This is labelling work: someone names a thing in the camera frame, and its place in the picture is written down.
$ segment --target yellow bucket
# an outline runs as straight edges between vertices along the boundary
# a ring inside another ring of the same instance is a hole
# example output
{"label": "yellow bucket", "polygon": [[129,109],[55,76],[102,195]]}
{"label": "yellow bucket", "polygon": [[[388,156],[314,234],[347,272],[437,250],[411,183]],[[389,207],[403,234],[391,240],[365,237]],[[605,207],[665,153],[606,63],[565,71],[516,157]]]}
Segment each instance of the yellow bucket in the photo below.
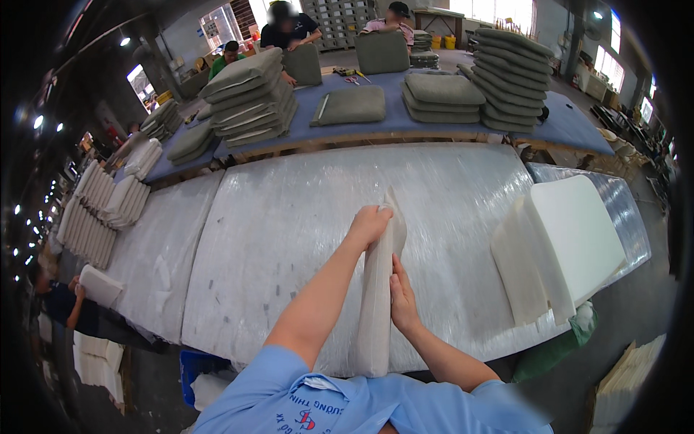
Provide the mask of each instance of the yellow bucket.
{"label": "yellow bucket", "polygon": [[455,36],[444,36],[443,40],[446,43],[446,49],[455,50]]}
{"label": "yellow bucket", "polygon": [[438,50],[440,48],[441,48],[441,36],[433,35],[432,36],[432,49]]}

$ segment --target black shirt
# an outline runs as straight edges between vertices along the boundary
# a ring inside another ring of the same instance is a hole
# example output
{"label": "black shirt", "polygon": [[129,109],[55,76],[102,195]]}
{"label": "black shirt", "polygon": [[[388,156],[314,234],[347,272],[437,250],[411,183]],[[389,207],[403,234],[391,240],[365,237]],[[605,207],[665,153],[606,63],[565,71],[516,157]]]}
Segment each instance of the black shirt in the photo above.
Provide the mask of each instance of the black shirt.
{"label": "black shirt", "polygon": [[293,20],[295,22],[294,29],[289,33],[281,32],[275,26],[265,24],[260,33],[260,46],[265,48],[268,45],[274,45],[286,49],[289,46],[289,41],[302,40],[306,37],[306,33],[313,33],[318,28],[318,23],[303,13],[300,13]]}
{"label": "black shirt", "polygon": [[[77,296],[65,283],[51,281],[51,290],[45,294],[39,294],[46,306],[46,313],[58,323],[67,327],[67,319],[75,307]],[[80,317],[77,319],[75,330],[78,332],[98,337],[99,332],[99,305],[92,300],[82,300]]]}

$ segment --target blue plastic crate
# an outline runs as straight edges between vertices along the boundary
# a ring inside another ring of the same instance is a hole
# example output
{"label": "blue plastic crate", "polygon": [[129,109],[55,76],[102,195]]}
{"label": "blue plastic crate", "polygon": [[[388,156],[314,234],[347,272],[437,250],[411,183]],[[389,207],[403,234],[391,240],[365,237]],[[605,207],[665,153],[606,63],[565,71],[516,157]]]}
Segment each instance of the blue plastic crate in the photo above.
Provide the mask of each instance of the blue plastic crate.
{"label": "blue plastic crate", "polygon": [[183,401],[195,408],[195,394],[190,384],[200,374],[232,370],[231,362],[202,351],[181,350],[180,352],[180,384],[183,388]]}

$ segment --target hand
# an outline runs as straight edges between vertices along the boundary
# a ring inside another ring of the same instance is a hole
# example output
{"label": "hand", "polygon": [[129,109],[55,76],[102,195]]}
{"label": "hand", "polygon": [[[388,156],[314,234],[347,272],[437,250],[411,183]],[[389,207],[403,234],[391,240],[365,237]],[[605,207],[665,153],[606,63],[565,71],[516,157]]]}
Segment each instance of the hand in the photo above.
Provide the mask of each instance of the hand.
{"label": "hand", "polygon": [[282,71],[282,79],[289,83],[292,87],[296,86],[296,80],[287,74],[287,71]]}
{"label": "hand", "polygon": [[366,250],[369,244],[378,240],[383,234],[392,217],[393,210],[389,208],[379,211],[378,205],[364,206],[354,216],[345,240],[352,240],[361,250]]}
{"label": "hand", "polygon": [[85,299],[85,288],[80,285],[79,283],[75,285],[75,295],[77,296],[77,299],[79,301],[82,301]]}
{"label": "hand", "polygon": [[413,328],[421,325],[417,314],[417,305],[414,301],[414,291],[409,285],[409,277],[400,263],[400,258],[393,253],[393,275],[390,279],[391,298],[391,318],[393,324],[403,335]]}

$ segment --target window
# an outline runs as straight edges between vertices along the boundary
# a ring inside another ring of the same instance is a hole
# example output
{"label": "window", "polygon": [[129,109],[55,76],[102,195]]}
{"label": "window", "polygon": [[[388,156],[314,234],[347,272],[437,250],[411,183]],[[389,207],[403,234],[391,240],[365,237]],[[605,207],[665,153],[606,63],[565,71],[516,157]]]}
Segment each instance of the window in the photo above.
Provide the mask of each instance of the window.
{"label": "window", "polygon": [[619,23],[619,17],[612,11],[612,38],[610,39],[610,47],[619,53],[619,43],[622,37],[622,25]]}
{"label": "window", "polygon": [[533,3],[534,0],[450,0],[450,9],[492,24],[497,19],[510,18],[521,33],[531,33]]}
{"label": "window", "polygon": [[210,49],[214,50],[229,41],[242,41],[241,29],[236,22],[234,11],[229,3],[219,6],[210,13],[200,17],[200,27],[208,39]]}
{"label": "window", "polygon": [[619,93],[624,81],[624,68],[607,53],[601,45],[598,45],[598,55],[595,59],[595,69],[607,76],[614,90]]}

